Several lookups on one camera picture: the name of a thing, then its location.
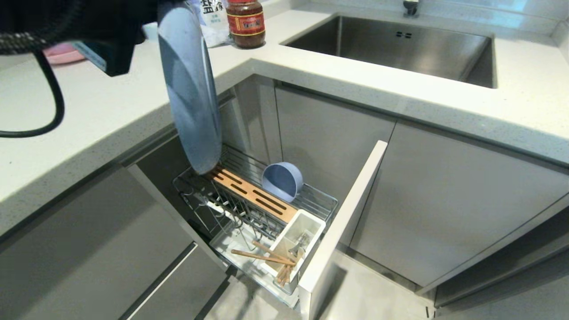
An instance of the black hose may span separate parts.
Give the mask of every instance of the black hose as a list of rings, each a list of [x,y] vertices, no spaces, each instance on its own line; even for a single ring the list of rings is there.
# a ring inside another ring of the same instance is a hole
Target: black hose
[[[59,88],[57,79],[53,74],[53,70],[51,69],[50,64],[47,62],[46,56],[43,55],[43,52],[35,51],[34,57],[38,61],[39,67],[42,69],[43,75],[47,79],[47,83],[50,85],[51,93],[53,94],[53,99],[55,100],[55,117],[53,117],[53,120],[48,125],[38,129],[26,131],[0,131],[0,138],[29,138],[40,136],[57,128],[57,126],[59,126],[63,120],[63,115],[65,113],[65,104],[63,101],[63,95],[61,94],[61,89]]]

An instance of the glass jar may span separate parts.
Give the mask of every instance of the glass jar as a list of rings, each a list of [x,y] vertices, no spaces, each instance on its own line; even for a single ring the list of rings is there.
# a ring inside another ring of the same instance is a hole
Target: glass jar
[[[226,9],[229,31],[240,48],[258,48],[265,43],[263,7],[254,0],[229,0]]]

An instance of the kitchen sink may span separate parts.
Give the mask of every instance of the kitchen sink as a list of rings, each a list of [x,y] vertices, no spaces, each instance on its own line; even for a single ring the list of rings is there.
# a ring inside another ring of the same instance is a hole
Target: kitchen sink
[[[335,17],[293,48],[495,88],[492,39],[408,24]]]

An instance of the jar label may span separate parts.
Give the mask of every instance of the jar label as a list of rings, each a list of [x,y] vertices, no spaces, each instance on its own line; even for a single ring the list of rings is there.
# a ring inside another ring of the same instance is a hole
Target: jar label
[[[263,11],[250,15],[227,14],[229,31],[235,35],[258,35],[265,30]]]

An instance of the blue bowl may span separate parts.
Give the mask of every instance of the blue bowl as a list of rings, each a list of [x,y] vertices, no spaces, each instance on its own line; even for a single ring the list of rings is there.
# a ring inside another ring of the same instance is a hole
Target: blue bowl
[[[286,202],[294,200],[303,183],[302,173],[289,162],[273,163],[263,171],[263,188]]]

